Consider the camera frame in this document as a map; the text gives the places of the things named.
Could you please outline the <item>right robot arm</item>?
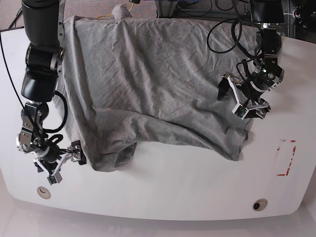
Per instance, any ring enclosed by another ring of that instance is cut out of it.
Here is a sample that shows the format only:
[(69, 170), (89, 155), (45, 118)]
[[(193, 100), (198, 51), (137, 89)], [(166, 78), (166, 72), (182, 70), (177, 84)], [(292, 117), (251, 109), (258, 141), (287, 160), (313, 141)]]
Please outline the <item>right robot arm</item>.
[[(86, 164), (80, 141), (61, 149), (59, 134), (68, 118), (66, 98), (57, 91), (65, 53), (63, 0), (24, 0), (22, 13), (24, 27), (30, 44), (26, 53), (26, 71), (21, 95), (28, 100), (22, 106), (22, 128), (17, 137), (18, 149), (35, 155), (38, 172), (45, 172), (50, 184), (60, 183), (60, 170), (67, 159)], [(49, 114), (48, 102), (57, 96), (62, 101), (64, 115), (56, 129), (45, 129), (43, 121)]]

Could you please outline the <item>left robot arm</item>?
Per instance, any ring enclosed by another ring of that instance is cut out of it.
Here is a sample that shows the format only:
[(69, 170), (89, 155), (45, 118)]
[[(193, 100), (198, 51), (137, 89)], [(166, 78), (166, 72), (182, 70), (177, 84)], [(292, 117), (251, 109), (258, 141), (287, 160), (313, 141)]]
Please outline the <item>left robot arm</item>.
[(284, 70), (278, 65), (281, 36), (272, 27), (283, 23), (284, 15), (279, 0), (252, 0), (250, 9), (251, 21), (259, 27), (259, 31), (256, 33), (254, 54), (247, 53), (246, 56), (253, 61), (256, 69), (250, 72), (248, 61), (242, 60), (245, 74), (239, 77), (232, 73), (224, 74), (218, 85), (217, 99), (221, 101), (232, 90), (236, 102), (233, 114), (240, 119), (264, 119), (271, 107), (261, 96), (279, 86), (284, 77)]

